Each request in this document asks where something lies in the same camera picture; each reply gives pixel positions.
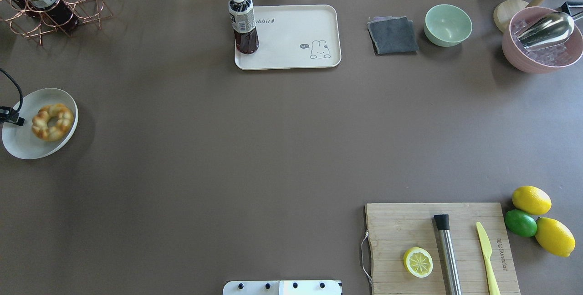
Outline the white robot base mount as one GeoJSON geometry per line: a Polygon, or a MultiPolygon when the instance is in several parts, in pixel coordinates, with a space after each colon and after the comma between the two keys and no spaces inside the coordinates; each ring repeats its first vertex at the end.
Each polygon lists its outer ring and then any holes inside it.
{"type": "Polygon", "coordinates": [[[247,280],[227,282],[223,295],[342,295],[342,282],[331,279],[247,280]]]}

